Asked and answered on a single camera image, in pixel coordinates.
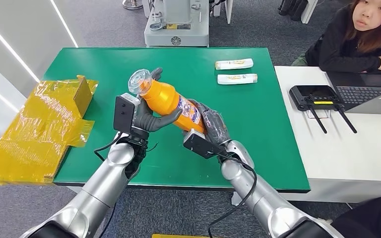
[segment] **yellow label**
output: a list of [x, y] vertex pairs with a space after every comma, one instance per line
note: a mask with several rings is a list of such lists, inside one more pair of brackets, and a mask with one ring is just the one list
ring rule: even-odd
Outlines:
[[235, 64], [244, 64], [244, 63], [245, 63], [245, 61], [244, 61], [244, 60], [242, 60], [242, 59], [239, 59], [239, 60], [234, 60], [234, 61], [231, 61], [231, 62], [229, 62], [229, 63], [235, 63]]
[[238, 75], [233, 75], [233, 76], [227, 76], [228, 79], [241, 79], [242, 77]]
[[314, 104], [334, 104], [333, 102], [325, 102], [325, 101], [322, 101], [322, 102], [313, 102]]
[[152, 234], [151, 238], [206, 238], [206, 237]]
[[177, 24], [167, 24], [166, 29], [176, 30], [177, 29]]

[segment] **laptop keyboard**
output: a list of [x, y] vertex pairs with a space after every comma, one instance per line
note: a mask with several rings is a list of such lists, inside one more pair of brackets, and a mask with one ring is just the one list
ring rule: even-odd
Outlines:
[[361, 104], [381, 95], [381, 88], [336, 87], [344, 103]]

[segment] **laptop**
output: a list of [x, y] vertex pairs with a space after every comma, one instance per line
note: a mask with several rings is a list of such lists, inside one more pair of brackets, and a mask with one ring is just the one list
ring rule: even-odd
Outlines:
[[381, 74], [327, 72], [347, 113], [381, 114]]

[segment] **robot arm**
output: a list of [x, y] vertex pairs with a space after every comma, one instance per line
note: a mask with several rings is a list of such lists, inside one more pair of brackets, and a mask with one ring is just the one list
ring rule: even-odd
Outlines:
[[192, 101], [203, 116], [207, 135], [191, 130], [184, 138], [184, 146], [208, 159], [215, 155], [221, 164], [223, 177], [230, 182], [245, 204], [272, 238], [343, 238], [330, 224], [297, 209], [256, 174], [245, 166], [254, 167], [243, 144], [230, 140], [221, 116], [204, 104]]
[[[159, 80], [161, 72], [161, 68], [155, 69], [152, 77]], [[173, 123], [181, 113], [178, 109], [156, 118], [144, 100], [129, 94], [116, 97], [114, 129], [119, 132], [111, 144], [102, 148], [110, 147], [107, 158], [68, 205], [20, 238], [94, 237], [107, 211], [138, 173], [149, 132]]]
[[117, 142], [75, 198], [64, 208], [24, 233], [20, 238], [92, 238], [107, 211], [114, 206], [137, 170], [130, 167], [142, 150], [144, 140], [131, 142], [131, 136], [118, 132]]

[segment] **bottle label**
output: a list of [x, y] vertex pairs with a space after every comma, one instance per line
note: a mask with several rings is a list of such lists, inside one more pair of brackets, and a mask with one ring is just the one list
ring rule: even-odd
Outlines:
[[183, 116], [191, 119], [193, 123], [199, 124], [199, 121], [201, 120], [201, 114], [199, 113], [198, 109], [187, 99], [179, 96], [179, 102], [176, 108], [181, 108], [183, 110]]

